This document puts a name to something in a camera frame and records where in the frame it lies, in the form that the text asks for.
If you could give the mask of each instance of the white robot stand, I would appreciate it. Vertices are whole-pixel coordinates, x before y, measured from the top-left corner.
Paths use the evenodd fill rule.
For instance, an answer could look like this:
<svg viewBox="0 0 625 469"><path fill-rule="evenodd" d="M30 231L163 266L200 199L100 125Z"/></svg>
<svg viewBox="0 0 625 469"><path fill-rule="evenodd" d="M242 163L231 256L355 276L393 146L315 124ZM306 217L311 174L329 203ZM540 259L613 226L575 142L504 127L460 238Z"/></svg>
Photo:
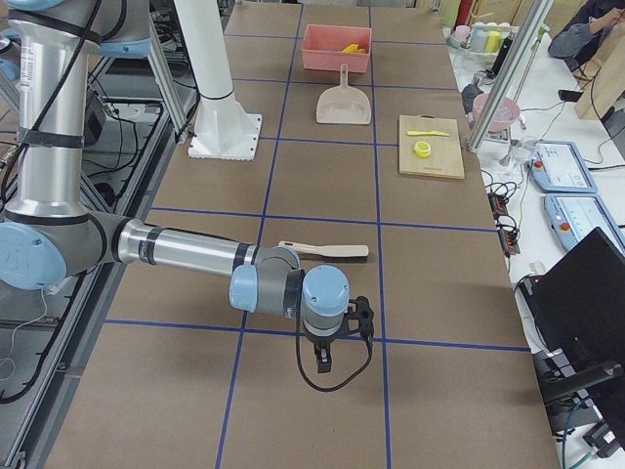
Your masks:
<svg viewBox="0 0 625 469"><path fill-rule="evenodd" d="M188 155L254 159L263 117L246 113L234 96L217 2L175 0L175 4L201 95Z"/></svg>

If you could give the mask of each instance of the dustpan handle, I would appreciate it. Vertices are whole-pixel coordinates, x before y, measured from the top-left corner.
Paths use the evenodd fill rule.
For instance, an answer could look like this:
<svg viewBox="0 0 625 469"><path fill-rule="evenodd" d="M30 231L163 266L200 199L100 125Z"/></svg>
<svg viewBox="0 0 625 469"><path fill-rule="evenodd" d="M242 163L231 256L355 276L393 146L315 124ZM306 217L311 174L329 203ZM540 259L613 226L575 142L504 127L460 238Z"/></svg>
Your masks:
<svg viewBox="0 0 625 469"><path fill-rule="evenodd" d="M348 65L341 64L341 88L348 87Z"/></svg>

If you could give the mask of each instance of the dustpan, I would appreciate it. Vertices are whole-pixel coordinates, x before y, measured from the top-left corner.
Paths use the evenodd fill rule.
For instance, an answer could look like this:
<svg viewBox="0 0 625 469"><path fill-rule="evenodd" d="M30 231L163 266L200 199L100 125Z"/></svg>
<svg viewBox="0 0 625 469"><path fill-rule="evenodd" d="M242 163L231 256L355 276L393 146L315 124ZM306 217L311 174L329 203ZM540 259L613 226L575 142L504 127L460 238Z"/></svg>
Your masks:
<svg viewBox="0 0 625 469"><path fill-rule="evenodd" d="M371 104L362 91L348 86L348 66L341 64L341 84L325 90L316 103L319 124L368 124Z"/></svg>

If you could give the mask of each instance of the computer screen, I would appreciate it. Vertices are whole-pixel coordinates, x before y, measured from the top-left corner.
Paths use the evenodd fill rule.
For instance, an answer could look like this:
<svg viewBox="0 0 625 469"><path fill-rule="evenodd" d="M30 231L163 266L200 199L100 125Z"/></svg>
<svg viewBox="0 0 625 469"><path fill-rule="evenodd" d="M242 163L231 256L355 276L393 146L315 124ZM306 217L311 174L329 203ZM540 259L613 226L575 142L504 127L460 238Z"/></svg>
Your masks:
<svg viewBox="0 0 625 469"><path fill-rule="evenodd" d="M596 228L533 287L534 319L550 350L577 371L614 360L625 366L625 257ZM588 389L625 448L625 379Z"/></svg>

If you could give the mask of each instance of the wooden cutting board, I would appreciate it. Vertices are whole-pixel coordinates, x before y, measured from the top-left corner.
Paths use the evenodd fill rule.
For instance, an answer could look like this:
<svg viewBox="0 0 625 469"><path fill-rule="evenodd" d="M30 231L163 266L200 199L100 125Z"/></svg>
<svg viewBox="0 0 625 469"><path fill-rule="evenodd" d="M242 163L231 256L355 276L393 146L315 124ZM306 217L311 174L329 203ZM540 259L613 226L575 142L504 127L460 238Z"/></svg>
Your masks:
<svg viewBox="0 0 625 469"><path fill-rule="evenodd" d="M440 130L449 137L408 137L408 130ZM432 147L429 158L420 158L414 144L427 142ZM465 168L460 151L458 123L455 119L432 119L415 115L399 117L399 173L437 178L465 179Z"/></svg>

